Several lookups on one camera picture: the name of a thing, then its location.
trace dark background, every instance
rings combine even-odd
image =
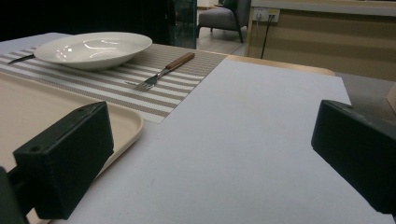
[[[8,1],[0,13],[0,41],[45,33],[129,32],[170,45],[174,15],[174,0]]]

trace chair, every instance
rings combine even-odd
[[[201,27],[207,27],[210,28],[210,32],[213,28],[237,31],[241,43],[244,43],[241,28],[248,26],[250,2],[251,0],[237,0],[235,9],[220,6],[202,12],[198,20],[197,38],[199,38]]]

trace tray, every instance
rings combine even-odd
[[[0,73],[0,166],[10,171],[16,166],[12,152],[47,129],[72,110],[99,100],[63,91],[24,78]],[[127,107],[107,103],[114,138],[114,153],[101,173],[136,141],[143,129],[143,118]],[[35,211],[30,223],[46,223]]]

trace white paper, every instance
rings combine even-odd
[[[393,223],[312,149],[322,99],[349,103],[341,78],[225,60],[66,222]]]

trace wooden fork handle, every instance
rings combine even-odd
[[[194,53],[188,52],[185,55],[181,56],[180,58],[172,61],[168,65],[165,66],[165,68],[174,70],[177,67],[181,66],[182,64],[188,62],[189,60],[193,59],[195,57]]]

